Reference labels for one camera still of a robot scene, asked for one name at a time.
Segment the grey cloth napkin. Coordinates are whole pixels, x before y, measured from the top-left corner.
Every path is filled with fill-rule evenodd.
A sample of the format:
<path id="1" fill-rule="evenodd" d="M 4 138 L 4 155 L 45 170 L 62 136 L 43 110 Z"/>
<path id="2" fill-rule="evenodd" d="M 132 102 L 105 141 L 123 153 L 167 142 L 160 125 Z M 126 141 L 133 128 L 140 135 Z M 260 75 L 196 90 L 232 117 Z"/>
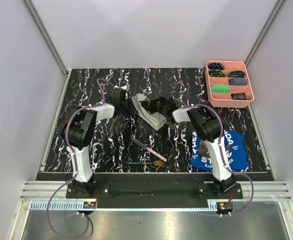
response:
<path id="1" fill-rule="evenodd" d="M 145 110 L 142 107 L 140 101 L 144 101 L 146 99 L 147 97 L 141 93 L 138 93 L 131 98 L 137 114 L 155 131 L 158 131 L 167 123 L 167 119 L 158 112 L 150 113 L 149 111 Z"/>

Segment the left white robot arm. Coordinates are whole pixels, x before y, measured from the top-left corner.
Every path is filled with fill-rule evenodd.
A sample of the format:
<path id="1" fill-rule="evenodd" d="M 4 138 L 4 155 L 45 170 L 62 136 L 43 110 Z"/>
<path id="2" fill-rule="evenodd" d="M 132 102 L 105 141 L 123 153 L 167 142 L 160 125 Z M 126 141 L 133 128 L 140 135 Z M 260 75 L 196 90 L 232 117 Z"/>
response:
<path id="1" fill-rule="evenodd" d="M 89 154 L 96 123 L 134 113 L 135 108 L 127 86 L 114 87 L 104 103 L 72 107 L 62 130 L 62 138 L 67 145 L 73 167 L 72 178 L 67 181 L 66 198 L 87 199 L 95 197 L 98 193 L 95 189 Z"/>

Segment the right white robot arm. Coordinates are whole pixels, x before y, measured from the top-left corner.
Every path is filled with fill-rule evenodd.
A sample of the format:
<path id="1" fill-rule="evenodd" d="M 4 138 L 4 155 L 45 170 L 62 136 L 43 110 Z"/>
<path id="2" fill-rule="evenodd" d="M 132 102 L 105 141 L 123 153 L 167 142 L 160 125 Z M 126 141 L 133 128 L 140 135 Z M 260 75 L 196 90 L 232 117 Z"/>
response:
<path id="1" fill-rule="evenodd" d="M 209 194 L 225 198 L 236 185 L 233 171 L 227 160 L 224 140 L 224 124 L 213 106 L 196 104 L 177 106 L 173 97 L 140 100 L 141 107 L 151 114 L 159 113 L 172 123 L 190 122 L 202 141 L 205 142 L 212 163 L 213 184 Z"/>

